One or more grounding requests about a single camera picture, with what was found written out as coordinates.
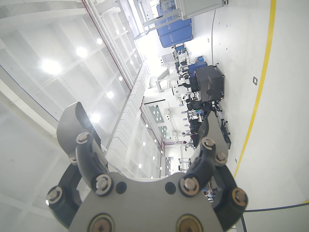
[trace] glass enclosure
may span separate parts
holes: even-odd
[[[133,39],[180,19],[175,0],[117,0]]]

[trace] black cable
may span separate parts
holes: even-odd
[[[213,14],[213,22],[214,22],[214,16],[216,14],[216,10],[214,10],[214,14]],[[211,58],[212,58],[212,62],[213,62],[213,50],[212,50],[212,33],[213,33],[213,24],[211,27]]]

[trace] metal plate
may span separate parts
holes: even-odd
[[[198,218],[203,231],[223,232],[202,192],[192,198],[181,194],[178,182],[183,173],[154,182],[132,181],[118,173],[108,175],[115,185],[124,181],[126,192],[120,195],[113,189],[108,196],[99,197],[91,191],[74,217],[69,232],[86,232],[91,219],[100,213],[112,217],[117,232],[176,231],[177,221],[184,214]],[[176,186],[173,195],[165,191],[165,184],[169,181]]]

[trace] blue machine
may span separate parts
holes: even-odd
[[[195,71],[196,69],[202,68],[202,67],[204,67],[204,66],[207,66],[207,63],[204,62],[204,60],[203,60],[203,61],[200,61],[200,62],[196,62],[196,63],[194,63],[194,64],[191,64],[191,65],[188,66],[188,68],[189,68],[189,73],[191,73],[191,75],[193,75],[193,74],[194,74],[194,71]]]
[[[166,11],[163,11],[160,4],[157,5],[157,10],[159,16],[166,14],[167,12],[172,11],[172,8],[175,6],[175,0],[170,0],[171,7]],[[173,20],[173,16],[168,17],[167,19],[163,19],[160,22],[156,23],[160,25],[162,23]],[[162,47],[167,48],[173,45],[187,42],[192,40],[192,26],[191,19],[187,20],[177,20],[176,22],[172,22],[168,25],[162,26],[157,29]]]

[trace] red pipe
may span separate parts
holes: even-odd
[[[139,109],[140,109],[140,111],[141,111],[140,117],[141,117],[141,119],[143,120],[143,122],[146,124],[146,121],[144,120],[144,118],[143,118],[143,116],[142,116],[143,111],[142,111],[142,109],[141,109],[141,106],[143,105],[143,101],[144,101],[144,96],[143,96],[143,99],[142,99],[142,101],[141,101],[141,104],[140,104]],[[159,143],[160,148],[161,148],[161,150],[162,150],[162,143],[160,143],[160,142],[158,141],[158,139],[157,139],[157,137],[156,137],[154,131],[153,131],[151,128],[148,128],[148,129],[152,131],[152,133],[153,133],[155,139],[157,140],[157,143]]]
[[[114,56],[112,55],[112,53],[111,53],[111,51],[110,51],[109,47],[107,46],[107,44],[106,44],[106,42],[105,42],[105,40],[104,40],[104,38],[103,38],[102,34],[100,33],[100,31],[99,31],[99,29],[98,29],[98,27],[97,27],[97,25],[96,25],[95,21],[93,20],[93,18],[92,18],[92,16],[91,16],[91,14],[90,14],[90,12],[89,12],[89,10],[88,10],[88,8],[87,8],[86,4],[85,4],[85,1],[84,1],[84,0],[81,0],[81,1],[82,1],[83,5],[84,5],[84,7],[85,7],[86,11],[88,12],[88,14],[89,14],[89,16],[90,16],[90,18],[91,18],[91,20],[92,20],[93,24],[95,25],[95,27],[96,27],[96,29],[97,29],[97,31],[98,31],[98,34],[101,36],[101,38],[102,38],[102,40],[103,40],[103,42],[104,42],[105,46],[107,47],[107,50],[108,50],[108,52],[110,53],[110,55],[111,55],[111,57],[112,57],[112,59],[113,59],[113,61],[114,61],[115,65],[117,66],[117,68],[118,68],[118,70],[119,70],[119,72],[120,72],[120,74],[121,74],[121,76],[122,76],[123,80],[125,81],[125,83],[126,83],[126,85],[127,85],[128,89],[131,91],[131,88],[129,87],[129,85],[128,85],[128,83],[127,83],[126,79],[125,79],[125,77],[123,76],[122,72],[120,71],[120,68],[118,67],[118,65],[117,65],[117,63],[116,63],[116,60],[115,60]]]

